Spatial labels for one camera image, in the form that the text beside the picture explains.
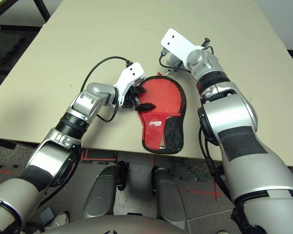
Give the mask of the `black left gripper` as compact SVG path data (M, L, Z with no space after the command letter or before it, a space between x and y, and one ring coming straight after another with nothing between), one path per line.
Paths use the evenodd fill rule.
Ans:
M156 108L156 106L152 103L142 103L138 99L138 95L146 92L146 89L142 86L130 86L129 90L125 95L125 99L123 101L124 108L132 108L136 107L137 112L147 112Z

